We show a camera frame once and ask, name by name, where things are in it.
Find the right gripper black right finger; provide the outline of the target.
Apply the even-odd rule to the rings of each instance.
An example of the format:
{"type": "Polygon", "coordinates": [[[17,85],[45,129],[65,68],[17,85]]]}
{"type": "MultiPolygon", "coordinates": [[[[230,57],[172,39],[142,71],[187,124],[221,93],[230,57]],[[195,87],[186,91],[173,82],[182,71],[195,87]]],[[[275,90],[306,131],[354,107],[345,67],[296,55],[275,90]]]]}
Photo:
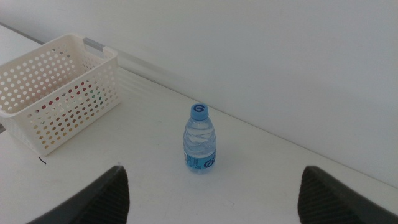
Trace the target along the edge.
{"type": "Polygon", "coordinates": [[[397,215],[317,166],[302,173],[297,204],[301,223],[397,224],[397,215]]]}

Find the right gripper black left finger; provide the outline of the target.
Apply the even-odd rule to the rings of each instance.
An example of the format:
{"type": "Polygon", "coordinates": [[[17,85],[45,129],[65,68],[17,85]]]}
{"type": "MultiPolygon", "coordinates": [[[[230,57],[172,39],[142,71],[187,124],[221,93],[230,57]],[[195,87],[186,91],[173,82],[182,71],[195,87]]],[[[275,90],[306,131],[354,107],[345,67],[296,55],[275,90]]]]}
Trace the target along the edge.
{"type": "Polygon", "coordinates": [[[114,166],[83,190],[32,223],[120,223],[127,222],[129,185],[123,166],[114,166]]]}

